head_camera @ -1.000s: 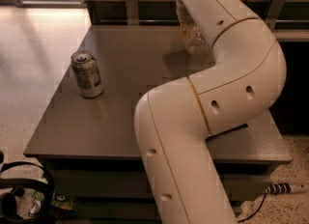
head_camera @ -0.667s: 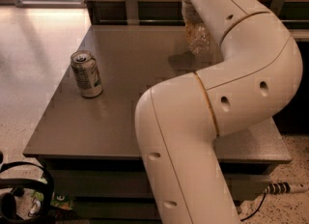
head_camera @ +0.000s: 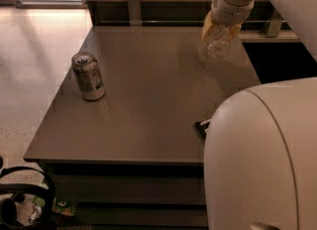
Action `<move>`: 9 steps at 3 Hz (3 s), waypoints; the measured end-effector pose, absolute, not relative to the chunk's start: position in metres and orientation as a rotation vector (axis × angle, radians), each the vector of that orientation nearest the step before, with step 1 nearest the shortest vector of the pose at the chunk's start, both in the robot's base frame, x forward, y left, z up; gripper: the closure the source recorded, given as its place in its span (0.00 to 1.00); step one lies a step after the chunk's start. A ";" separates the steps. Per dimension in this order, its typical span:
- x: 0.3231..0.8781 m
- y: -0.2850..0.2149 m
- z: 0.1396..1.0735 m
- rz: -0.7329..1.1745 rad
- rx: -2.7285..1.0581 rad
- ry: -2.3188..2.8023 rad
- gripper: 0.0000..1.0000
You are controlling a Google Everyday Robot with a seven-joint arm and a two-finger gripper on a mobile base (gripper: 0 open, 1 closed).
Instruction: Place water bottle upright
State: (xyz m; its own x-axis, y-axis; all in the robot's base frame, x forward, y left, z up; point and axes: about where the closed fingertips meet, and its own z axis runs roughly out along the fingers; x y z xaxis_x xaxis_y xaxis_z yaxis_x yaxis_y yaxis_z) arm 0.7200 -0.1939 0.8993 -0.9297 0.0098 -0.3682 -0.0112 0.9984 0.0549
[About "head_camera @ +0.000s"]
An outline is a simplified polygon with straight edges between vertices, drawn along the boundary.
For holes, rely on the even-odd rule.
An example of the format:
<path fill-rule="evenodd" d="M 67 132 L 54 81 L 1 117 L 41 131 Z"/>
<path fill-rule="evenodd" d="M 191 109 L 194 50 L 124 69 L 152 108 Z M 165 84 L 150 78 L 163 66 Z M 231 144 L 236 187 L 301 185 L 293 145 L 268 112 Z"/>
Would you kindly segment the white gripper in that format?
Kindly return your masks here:
<path fill-rule="evenodd" d="M 229 40 L 233 40 L 241 31 L 242 23 L 251 14 L 255 0 L 246 4 L 234 5 L 226 0 L 213 0 L 211 11 L 204 19 L 201 38 L 207 41 L 215 34 L 218 23 L 230 27 Z"/>

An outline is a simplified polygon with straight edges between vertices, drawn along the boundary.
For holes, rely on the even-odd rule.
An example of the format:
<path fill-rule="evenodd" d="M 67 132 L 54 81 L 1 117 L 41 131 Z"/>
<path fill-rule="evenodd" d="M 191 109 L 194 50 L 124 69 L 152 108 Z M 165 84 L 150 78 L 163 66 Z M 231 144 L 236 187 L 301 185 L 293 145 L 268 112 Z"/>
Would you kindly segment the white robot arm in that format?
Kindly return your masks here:
<path fill-rule="evenodd" d="M 317 0 L 269 0 L 317 58 Z M 254 0 L 213 0 L 205 26 L 236 25 Z M 240 91 L 214 113 L 204 147 L 210 230 L 317 230 L 317 78 Z"/>

